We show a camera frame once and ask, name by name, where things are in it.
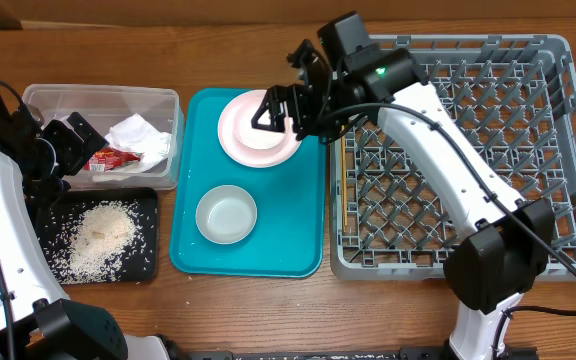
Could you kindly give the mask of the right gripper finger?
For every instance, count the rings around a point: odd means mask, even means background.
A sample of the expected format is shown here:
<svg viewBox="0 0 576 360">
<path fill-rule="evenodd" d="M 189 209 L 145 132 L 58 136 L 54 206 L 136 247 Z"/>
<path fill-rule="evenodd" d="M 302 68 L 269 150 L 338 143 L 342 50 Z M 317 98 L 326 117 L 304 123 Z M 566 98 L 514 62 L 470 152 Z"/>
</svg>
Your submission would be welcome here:
<svg viewBox="0 0 576 360">
<path fill-rule="evenodd" d="M 329 80 L 329 65 L 325 57 L 304 39 L 295 51 L 286 56 L 287 62 L 297 70 L 297 79 L 310 90 L 324 90 Z"/>
<path fill-rule="evenodd" d="M 251 119 L 254 129 L 284 133 L 287 117 L 297 115 L 296 87 L 294 85 L 275 85 L 268 88 L 262 102 Z M 269 124 L 260 123 L 262 116 L 268 113 Z"/>
</svg>

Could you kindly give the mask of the grey bowl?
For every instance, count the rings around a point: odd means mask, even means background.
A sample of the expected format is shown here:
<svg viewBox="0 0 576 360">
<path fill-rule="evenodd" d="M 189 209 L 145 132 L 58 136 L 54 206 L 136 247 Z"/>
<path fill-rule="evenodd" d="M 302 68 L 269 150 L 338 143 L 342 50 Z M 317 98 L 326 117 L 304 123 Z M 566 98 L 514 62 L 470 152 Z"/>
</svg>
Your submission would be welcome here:
<svg viewBox="0 0 576 360">
<path fill-rule="evenodd" d="M 257 221 L 254 198 L 243 188 L 221 185 L 206 192 L 195 212 L 196 226 L 212 243 L 230 245 L 242 241 Z"/>
</svg>

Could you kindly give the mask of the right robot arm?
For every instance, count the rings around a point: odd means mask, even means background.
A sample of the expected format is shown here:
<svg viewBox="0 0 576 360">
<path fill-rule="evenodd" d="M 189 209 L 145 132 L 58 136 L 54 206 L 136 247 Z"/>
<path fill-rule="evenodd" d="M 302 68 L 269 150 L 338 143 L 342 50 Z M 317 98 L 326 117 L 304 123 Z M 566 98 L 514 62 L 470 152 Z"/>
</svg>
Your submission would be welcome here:
<svg viewBox="0 0 576 360">
<path fill-rule="evenodd" d="M 302 71 L 301 82 L 268 89 L 251 126 L 333 142 L 367 118 L 401 146 L 459 238 L 443 265 L 459 299 L 444 353 L 501 357 L 510 310 L 546 268 L 555 225 L 549 203 L 526 200 L 487 165 L 408 51 L 387 52 L 369 40 L 320 48 L 304 41 L 288 61 Z"/>
</svg>

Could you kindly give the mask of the white napkin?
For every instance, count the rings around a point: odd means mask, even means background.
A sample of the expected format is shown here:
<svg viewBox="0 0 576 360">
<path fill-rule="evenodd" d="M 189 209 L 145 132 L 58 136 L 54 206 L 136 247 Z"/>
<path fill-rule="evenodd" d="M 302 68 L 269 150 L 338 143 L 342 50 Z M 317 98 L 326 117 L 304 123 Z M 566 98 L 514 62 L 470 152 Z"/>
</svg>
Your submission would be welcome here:
<svg viewBox="0 0 576 360">
<path fill-rule="evenodd" d="M 173 130 L 158 130 L 137 113 L 111 126 L 105 135 L 106 147 L 140 153 L 141 161 L 106 172 L 88 171 L 91 180 L 114 186 L 171 188 L 174 185 L 172 165 L 176 156 L 173 133 Z"/>
</svg>

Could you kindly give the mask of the red snack wrapper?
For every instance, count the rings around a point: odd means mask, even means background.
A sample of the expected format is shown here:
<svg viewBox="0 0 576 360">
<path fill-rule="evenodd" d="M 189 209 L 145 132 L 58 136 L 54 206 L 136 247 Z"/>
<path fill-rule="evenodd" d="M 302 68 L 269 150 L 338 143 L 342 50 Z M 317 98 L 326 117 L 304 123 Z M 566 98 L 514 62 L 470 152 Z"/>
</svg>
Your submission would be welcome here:
<svg viewBox="0 0 576 360">
<path fill-rule="evenodd" d="M 140 153 L 127 152 L 106 147 L 93 154 L 84 165 L 87 171 L 106 172 L 141 161 Z"/>
</svg>

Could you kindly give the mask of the pink bowl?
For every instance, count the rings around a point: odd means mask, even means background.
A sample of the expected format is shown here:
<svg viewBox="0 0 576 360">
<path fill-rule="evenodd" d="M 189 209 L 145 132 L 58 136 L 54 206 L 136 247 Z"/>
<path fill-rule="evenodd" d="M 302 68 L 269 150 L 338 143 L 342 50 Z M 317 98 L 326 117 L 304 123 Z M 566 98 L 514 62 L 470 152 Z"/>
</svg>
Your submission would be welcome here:
<svg viewBox="0 0 576 360">
<path fill-rule="evenodd" d="M 283 132 L 272 132 L 252 127 L 252 117 L 258 106 L 243 103 L 235 115 L 235 136 L 239 142 L 253 150 L 268 150 L 278 146 L 285 138 Z"/>
</svg>

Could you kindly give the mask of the pink plate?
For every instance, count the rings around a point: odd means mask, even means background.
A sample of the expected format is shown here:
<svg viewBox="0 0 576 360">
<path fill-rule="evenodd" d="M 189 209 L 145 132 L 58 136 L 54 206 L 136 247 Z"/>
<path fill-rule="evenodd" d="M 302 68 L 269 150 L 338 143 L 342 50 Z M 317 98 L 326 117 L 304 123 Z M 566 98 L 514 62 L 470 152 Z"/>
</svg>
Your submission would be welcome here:
<svg viewBox="0 0 576 360">
<path fill-rule="evenodd" d="M 243 103 L 260 106 L 265 90 L 251 90 L 236 96 L 223 109 L 218 122 L 218 138 L 223 150 L 236 162 L 253 168 L 279 165 L 292 157 L 301 143 L 287 126 L 284 140 L 268 150 L 253 150 L 239 142 L 235 136 L 235 115 Z"/>
</svg>

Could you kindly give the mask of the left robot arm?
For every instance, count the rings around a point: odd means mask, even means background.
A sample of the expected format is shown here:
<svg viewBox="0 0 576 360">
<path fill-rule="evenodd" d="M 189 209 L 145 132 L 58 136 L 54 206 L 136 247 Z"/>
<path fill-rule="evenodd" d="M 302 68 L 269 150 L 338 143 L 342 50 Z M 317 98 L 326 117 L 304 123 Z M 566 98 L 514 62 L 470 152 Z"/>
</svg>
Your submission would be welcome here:
<svg viewBox="0 0 576 360">
<path fill-rule="evenodd" d="M 42 124 L 24 102 L 8 110 L 0 94 L 0 359 L 186 356 L 163 335 L 127 335 L 107 310 L 70 300 L 40 248 L 34 216 L 105 144 L 77 112 Z"/>
</svg>

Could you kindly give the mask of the wooden chopstick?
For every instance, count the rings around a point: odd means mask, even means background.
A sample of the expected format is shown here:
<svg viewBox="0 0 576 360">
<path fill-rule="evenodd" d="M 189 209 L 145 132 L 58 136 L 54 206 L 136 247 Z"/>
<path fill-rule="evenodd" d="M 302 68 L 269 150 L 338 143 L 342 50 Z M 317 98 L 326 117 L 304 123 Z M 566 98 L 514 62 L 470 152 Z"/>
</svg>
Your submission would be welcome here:
<svg viewBox="0 0 576 360">
<path fill-rule="evenodd" d="M 347 213 L 347 172 L 346 172 L 346 138 L 341 138 L 340 143 L 340 167 L 341 167 L 341 198 L 342 198 L 342 233 L 345 232 L 348 223 Z"/>
</svg>

